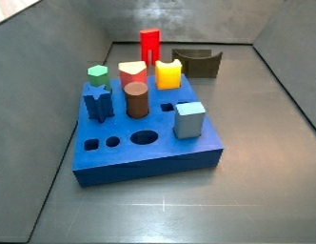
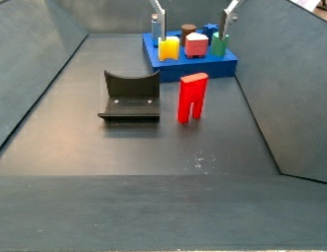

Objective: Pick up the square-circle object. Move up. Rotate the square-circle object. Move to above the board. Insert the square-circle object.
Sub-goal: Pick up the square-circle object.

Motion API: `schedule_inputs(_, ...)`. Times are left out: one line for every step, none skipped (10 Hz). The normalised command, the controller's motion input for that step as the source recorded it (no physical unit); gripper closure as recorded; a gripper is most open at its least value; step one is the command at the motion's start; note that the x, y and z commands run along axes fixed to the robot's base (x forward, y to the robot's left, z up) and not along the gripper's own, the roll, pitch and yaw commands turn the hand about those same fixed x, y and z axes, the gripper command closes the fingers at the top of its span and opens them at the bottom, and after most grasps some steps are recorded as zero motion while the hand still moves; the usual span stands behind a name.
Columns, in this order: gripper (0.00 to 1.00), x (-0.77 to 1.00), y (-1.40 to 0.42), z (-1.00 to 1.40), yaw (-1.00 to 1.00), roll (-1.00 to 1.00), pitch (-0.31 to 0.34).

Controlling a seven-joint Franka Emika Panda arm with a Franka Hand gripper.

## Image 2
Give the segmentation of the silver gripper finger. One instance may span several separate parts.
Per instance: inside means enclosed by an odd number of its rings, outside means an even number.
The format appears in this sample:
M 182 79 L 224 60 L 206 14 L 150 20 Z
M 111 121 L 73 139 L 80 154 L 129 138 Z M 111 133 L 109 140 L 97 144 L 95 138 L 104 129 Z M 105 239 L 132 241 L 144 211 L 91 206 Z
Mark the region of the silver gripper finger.
M 232 10 L 235 9 L 238 3 L 239 3 L 239 0 L 231 0 L 227 7 L 220 11 L 220 19 L 219 19 L 219 25 L 218 25 L 218 38 L 219 39 L 224 39 L 227 25 L 235 18 L 235 14 L 232 13 Z
M 158 0 L 148 0 L 150 5 L 154 9 L 154 14 L 151 15 L 151 20 L 156 20 L 160 24 L 160 39 L 166 39 L 166 11 L 160 7 Z

